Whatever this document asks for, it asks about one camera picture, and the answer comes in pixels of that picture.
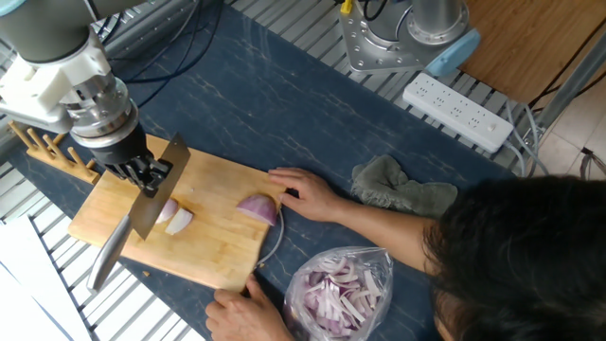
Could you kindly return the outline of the person left hand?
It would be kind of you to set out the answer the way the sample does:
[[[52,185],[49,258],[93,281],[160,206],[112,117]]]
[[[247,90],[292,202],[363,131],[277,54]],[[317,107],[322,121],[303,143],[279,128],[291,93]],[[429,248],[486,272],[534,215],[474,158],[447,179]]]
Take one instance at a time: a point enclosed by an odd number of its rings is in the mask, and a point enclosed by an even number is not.
[[[217,290],[207,305],[206,327],[214,341],[294,341],[277,308],[257,279],[246,281],[249,297]]]

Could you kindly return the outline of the person right hand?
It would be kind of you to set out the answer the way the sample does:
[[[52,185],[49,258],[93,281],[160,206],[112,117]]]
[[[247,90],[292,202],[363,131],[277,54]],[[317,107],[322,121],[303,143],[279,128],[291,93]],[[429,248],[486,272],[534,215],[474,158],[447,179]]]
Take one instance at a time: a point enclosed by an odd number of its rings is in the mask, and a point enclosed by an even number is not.
[[[269,170],[269,179],[289,190],[281,194],[279,200],[299,215],[317,222],[342,221],[347,201],[314,173],[297,168],[277,168]]]

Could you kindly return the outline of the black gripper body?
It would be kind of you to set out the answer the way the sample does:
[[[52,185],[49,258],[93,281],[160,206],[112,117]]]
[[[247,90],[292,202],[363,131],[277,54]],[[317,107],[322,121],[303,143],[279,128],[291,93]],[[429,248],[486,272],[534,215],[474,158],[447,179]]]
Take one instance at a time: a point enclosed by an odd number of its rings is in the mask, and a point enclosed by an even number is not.
[[[125,138],[108,147],[90,147],[92,155],[100,165],[121,165],[136,158],[145,159],[153,157],[147,147],[147,138],[141,124],[137,124],[134,130]]]

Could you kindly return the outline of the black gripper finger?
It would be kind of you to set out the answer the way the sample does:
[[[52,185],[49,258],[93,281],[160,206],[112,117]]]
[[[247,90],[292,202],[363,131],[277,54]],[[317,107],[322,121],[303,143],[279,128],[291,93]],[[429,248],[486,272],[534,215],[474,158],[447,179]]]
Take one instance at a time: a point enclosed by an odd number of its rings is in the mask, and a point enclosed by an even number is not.
[[[143,192],[147,197],[154,197],[160,185],[168,177],[173,165],[164,159],[156,160],[147,156],[143,168]]]
[[[143,172],[135,163],[109,164],[101,163],[101,166],[121,180],[128,180],[138,188],[144,188]]]

